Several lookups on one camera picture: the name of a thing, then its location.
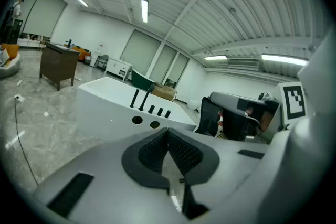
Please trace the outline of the white roller blind window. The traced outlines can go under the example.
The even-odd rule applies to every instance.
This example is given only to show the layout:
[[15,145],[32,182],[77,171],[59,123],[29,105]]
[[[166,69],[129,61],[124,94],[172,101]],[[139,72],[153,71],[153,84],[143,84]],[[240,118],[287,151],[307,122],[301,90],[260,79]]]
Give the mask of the white roller blind window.
[[50,38],[66,5],[63,0],[36,0],[24,24],[23,33]]
[[142,75],[146,75],[161,42],[134,30],[120,59],[132,65]]
[[188,58],[185,57],[183,54],[178,54],[167,79],[164,81],[165,85],[171,86],[173,88],[176,87],[179,79],[182,76],[182,73],[188,63]]
[[150,79],[162,83],[177,51],[165,45],[150,74]]

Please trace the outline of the white round floor cushion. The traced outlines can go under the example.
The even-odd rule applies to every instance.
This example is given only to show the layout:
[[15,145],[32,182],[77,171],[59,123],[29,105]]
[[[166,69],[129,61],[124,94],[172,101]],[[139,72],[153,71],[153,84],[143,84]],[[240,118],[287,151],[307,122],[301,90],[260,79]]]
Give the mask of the white round floor cushion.
[[11,60],[8,66],[0,67],[0,79],[4,79],[16,74],[20,69],[20,64],[20,53],[18,53],[16,58]]

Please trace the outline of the brown wooden vanity cabinet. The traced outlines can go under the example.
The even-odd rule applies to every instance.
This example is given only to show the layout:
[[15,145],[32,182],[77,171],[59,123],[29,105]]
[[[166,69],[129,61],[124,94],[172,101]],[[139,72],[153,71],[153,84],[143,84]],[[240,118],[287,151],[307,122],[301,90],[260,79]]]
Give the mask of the brown wooden vanity cabinet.
[[39,78],[48,78],[60,91],[60,83],[70,79],[73,86],[79,52],[63,45],[46,42],[42,49]]

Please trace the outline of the orange cushion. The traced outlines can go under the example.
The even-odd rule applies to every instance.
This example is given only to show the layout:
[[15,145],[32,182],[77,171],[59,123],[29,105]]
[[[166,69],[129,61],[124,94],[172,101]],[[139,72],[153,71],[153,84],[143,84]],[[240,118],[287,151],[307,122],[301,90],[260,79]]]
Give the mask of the orange cushion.
[[19,45],[2,43],[2,48],[7,50],[10,60],[13,60],[17,57]]

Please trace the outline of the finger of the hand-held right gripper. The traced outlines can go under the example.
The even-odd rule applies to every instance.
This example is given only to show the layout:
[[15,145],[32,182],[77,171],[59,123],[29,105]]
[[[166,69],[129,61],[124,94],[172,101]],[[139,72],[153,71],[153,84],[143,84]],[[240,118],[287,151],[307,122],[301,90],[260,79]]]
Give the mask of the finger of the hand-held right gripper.
[[221,92],[212,92],[211,101],[234,113],[245,113],[252,106],[263,105],[263,102],[259,100]]

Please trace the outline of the black white patterned cloth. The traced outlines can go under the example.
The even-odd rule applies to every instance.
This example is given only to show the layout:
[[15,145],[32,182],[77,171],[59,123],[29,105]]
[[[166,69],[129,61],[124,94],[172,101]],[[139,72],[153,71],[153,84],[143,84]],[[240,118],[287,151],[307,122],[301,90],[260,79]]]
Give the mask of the black white patterned cloth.
[[10,60],[10,56],[7,52],[7,49],[0,50],[0,67],[6,65],[6,63]]

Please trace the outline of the grey folding chair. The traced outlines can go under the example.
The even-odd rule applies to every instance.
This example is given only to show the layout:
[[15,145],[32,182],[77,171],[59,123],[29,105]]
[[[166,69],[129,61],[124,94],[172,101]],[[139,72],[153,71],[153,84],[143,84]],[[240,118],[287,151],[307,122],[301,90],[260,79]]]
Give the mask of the grey folding chair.
[[102,56],[98,56],[93,67],[99,67],[99,64],[102,64],[102,71],[105,71],[107,63],[109,60],[109,56],[108,55],[102,55]]

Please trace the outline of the white cabinet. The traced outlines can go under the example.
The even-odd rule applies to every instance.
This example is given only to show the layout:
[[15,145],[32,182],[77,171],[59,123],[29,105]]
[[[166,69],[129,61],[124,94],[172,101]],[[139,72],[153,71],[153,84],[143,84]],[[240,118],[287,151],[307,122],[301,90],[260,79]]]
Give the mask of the white cabinet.
[[132,69],[132,65],[130,63],[124,62],[120,59],[114,59],[110,57],[107,62],[104,72],[112,73],[118,77],[121,77],[122,81],[125,81],[131,69]]

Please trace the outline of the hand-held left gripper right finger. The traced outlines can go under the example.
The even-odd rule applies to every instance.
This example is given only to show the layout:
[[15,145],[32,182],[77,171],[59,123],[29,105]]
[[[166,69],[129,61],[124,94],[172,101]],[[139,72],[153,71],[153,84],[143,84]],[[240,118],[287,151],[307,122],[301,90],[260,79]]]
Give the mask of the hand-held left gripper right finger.
[[184,177],[182,213],[194,219],[220,205],[252,174],[267,144],[169,128],[167,147]]

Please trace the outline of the person's white top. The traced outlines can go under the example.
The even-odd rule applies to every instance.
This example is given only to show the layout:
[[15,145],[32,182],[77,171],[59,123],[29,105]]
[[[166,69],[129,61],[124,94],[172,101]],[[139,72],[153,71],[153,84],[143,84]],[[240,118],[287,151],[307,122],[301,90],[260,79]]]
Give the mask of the person's white top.
[[315,114],[336,116],[336,29],[331,28],[298,78]]

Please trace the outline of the brown cardboard box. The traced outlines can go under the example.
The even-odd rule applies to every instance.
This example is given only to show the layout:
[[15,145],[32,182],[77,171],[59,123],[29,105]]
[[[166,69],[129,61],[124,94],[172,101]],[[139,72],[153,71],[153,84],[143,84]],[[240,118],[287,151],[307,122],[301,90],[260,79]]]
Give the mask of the brown cardboard box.
[[155,84],[154,89],[151,93],[168,101],[174,101],[177,94],[174,88],[159,83]]

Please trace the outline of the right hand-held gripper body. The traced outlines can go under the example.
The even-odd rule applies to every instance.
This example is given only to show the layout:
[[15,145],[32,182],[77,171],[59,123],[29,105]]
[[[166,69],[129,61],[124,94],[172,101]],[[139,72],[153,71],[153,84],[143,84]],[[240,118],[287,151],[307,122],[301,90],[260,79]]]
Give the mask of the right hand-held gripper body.
[[223,133],[237,141],[261,140],[269,143],[276,133],[306,116],[306,100],[302,83],[280,83],[274,96],[259,95],[262,106],[252,106],[245,113],[223,109]]

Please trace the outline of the white bathtub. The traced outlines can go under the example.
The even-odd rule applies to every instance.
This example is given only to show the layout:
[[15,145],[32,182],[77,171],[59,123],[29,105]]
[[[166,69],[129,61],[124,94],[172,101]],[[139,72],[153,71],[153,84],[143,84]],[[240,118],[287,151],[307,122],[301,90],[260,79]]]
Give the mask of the white bathtub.
[[[139,91],[134,107],[130,104],[137,88],[104,77],[77,87],[76,122],[83,137],[115,141],[133,134],[172,127],[193,131],[196,123],[176,103],[149,94],[143,111],[139,107],[146,92]],[[148,113],[150,106],[155,108]]]

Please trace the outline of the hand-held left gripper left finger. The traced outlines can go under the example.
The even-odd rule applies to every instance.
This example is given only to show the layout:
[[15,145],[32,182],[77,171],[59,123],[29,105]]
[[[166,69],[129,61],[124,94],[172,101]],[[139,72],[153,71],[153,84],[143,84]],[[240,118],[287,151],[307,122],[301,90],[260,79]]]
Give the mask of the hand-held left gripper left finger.
[[78,174],[92,176],[66,219],[71,222],[186,222],[166,190],[135,182],[122,166],[132,144],[164,130],[157,129],[92,147],[45,179],[34,197],[46,207]]

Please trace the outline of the black office chair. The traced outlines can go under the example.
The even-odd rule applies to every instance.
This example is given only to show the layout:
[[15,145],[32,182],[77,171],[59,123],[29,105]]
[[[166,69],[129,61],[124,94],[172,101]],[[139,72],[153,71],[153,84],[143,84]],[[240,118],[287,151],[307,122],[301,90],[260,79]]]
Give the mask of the black office chair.
[[200,112],[200,123],[195,133],[215,137],[218,132],[218,122],[222,108],[212,102],[209,98],[203,97]]

